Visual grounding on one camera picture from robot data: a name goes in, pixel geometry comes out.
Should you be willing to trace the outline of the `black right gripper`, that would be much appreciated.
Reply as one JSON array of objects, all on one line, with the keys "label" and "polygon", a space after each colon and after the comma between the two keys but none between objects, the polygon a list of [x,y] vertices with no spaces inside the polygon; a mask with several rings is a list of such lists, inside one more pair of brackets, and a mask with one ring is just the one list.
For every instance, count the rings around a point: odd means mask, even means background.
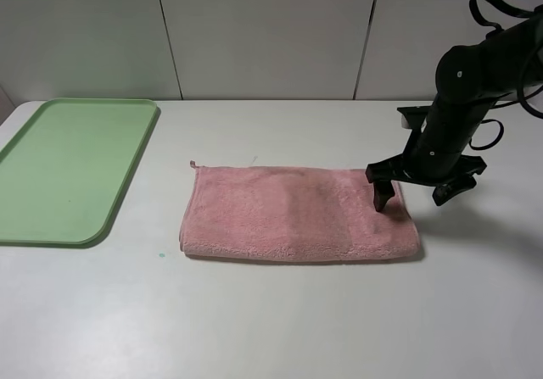
[{"label": "black right gripper", "polygon": [[462,152],[494,104],[492,98],[453,104],[436,97],[423,126],[411,130],[403,152],[367,166],[375,210],[382,212],[395,196],[392,181],[435,187],[432,199],[437,206],[474,189],[474,177],[486,170],[486,163]]}]

